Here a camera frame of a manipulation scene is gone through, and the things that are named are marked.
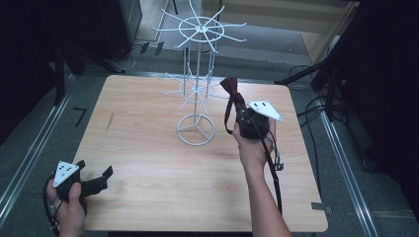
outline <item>white wire display rack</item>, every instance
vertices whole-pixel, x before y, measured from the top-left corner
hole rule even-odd
[[[194,113],[186,115],[183,117],[179,123],[177,132],[179,138],[181,138],[185,143],[190,145],[204,145],[210,142],[215,133],[215,127],[212,120],[201,113],[198,113],[198,104],[201,104],[205,113],[208,115],[205,102],[210,98],[214,97],[213,84],[211,83],[213,64],[215,60],[215,55],[217,54],[216,42],[221,38],[226,38],[235,41],[246,41],[246,39],[236,39],[225,34],[225,28],[229,27],[242,27],[246,24],[236,25],[236,24],[221,24],[216,18],[224,10],[222,7],[214,16],[209,17],[199,17],[192,6],[191,0],[189,1],[191,10],[193,12],[193,17],[187,19],[181,19],[174,15],[163,11],[166,16],[174,18],[178,21],[179,27],[176,29],[155,29],[158,32],[178,32],[185,39],[178,46],[175,47],[184,47],[184,75],[183,78],[177,78],[167,73],[167,75],[178,81],[180,83],[179,90],[173,92],[163,93],[167,94],[176,94],[179,93],[184,99],[185,103],[181,106],[179,110],[182,110],[188,103],[194,103]],[[198,44],[198,55],[197,55],[197,72],[194,75],[191,69],[191,42]],[[208,72],[205,76],[201,76],[201,57],[203,50],[203,43],[209,45],[209,66]],[[200,136],[190,136],[185,135],[185,132],[198,132]]]

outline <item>table top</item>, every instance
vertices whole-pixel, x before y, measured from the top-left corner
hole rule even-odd
[[[173,79],[110,76],[90,118],[74,162],[85,160],[83,180],[112,165],[108,188],[91,197],[86,229],[109,231],[251,231],[249,197],[237,143],[224,128],[228,94],[212,82],[216,95],[197,110],[214,123],[213,139],[191,146],[177,134],[178,122],[194,112]],[[268,100],[281,114],[277,142],[285,169],[277,172],[284,219],[291,231],[327,229],[321,202],[285,86],[239,83],[246,101]],[[229,128],[233,128],[232,111]],[[267,183],[275,197],[269,167]]]

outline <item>human arm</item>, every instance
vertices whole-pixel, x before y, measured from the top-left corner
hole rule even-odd
[[[270,131],[275,136],[276,123],[273,119],[270,119]],[[240,161],[249,189],[253,236],[292,236],[265,181],[264,168],[267,159],[262,142],[240,136],[238,123],[234,125],[232,134],[238,143]],[[271,141],[266,138],[265,142],[269,151],[272,151]]]
[[[56,197],[56,189],[52,185],[53,180],[49,181],[46,192],[51,200],[54,200],[56,214],[59,221],[59,237],[80,237],[84,233],[86,216],[79,198],[81,195],[81,185],[74,183],[68,194],[68,202]]]

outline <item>forearm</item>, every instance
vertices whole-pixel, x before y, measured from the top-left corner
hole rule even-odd
[[[263,169],[245,170],[253,236],[291,236],[266,184]]]

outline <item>hand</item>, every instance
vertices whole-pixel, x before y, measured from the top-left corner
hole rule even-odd
[[[52,186],[53,180],[49,181],[46,192],[51,200],[54,200],[55,209],[58,207],[57,219],[59,221],[59,236],[83,236],[86,216],[79,202],[81,185],[74,183],[68,194],[68,202],[56,197],[56,189]]]
[[[274,119],[269,118],[269,130],[272,132],[274,137],[276,136],[277,124]],[[265,138],[265,143],[269,149],[269,152],[272,152],[272,137],[271,132],[268,132],[268,138]],[[240,127],[239,124],[236,122],[234,124],[234,130],[232,132],[234,138],[237,140],[238,149],[240,154],[240,161],[243,165],[244,171],[262,171],[265,167],[267,162],[265,149],[262,145],[261,140],[250,140],[244,138],[240,135]]]

